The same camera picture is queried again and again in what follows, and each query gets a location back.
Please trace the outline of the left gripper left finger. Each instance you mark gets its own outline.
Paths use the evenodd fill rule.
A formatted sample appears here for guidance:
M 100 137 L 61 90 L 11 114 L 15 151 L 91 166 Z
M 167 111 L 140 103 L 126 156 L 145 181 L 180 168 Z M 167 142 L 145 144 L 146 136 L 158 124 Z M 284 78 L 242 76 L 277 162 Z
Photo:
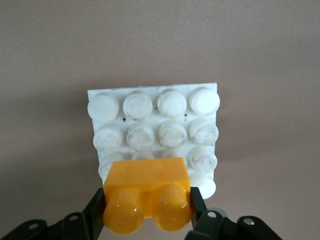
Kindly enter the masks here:
M 3 240 L 96 240 L 104 227 L 104 190 L 99 188 L 83 211 L 73 212 L 53 225 L 43 219 L 25 221 Z

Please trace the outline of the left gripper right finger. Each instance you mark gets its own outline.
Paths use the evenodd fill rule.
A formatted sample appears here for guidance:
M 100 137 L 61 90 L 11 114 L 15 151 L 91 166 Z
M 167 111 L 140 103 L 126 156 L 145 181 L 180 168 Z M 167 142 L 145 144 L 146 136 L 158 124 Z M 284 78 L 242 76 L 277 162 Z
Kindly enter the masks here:
M 190 188 L 192 230 L 187 240 L 279 240 L 280 237 L 262 219 L 242 216 L 237 222 L 209 210 L 198 187 Z

